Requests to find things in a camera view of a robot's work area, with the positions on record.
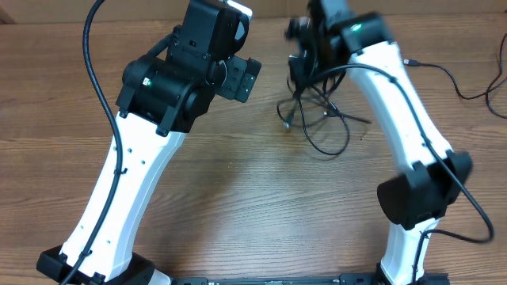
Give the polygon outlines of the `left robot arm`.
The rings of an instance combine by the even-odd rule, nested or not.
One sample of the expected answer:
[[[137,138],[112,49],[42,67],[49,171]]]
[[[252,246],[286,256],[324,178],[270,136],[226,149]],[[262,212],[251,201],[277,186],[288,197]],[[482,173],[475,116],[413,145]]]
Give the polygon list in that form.
[[[43,251],[37,270],[61,284],[171,284],[133,250],[158,180],[215,96],[245,102],[261,64],[238,51],[252,10],[192,1],[181,25],[130,62],[109,113],[113,137],[90,200],[70,237]]]

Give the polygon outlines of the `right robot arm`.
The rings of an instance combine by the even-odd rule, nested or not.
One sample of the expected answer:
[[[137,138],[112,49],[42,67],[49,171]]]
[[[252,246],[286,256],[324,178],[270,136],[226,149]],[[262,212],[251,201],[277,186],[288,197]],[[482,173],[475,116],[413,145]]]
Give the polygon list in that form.
[[[386,252],[373,273],[343,274],[343,284],[446,284],[424,269],[431,233],[468,178],[468,153],[456,153],[433,124],[406,73],[397,42],[376,12],[356,15],[345,1],[311,1],[286,36],[300,55],[288,64],[294,97],[331,78],[349,77],[385,134],[397,175],[377,197],[390,223]]]

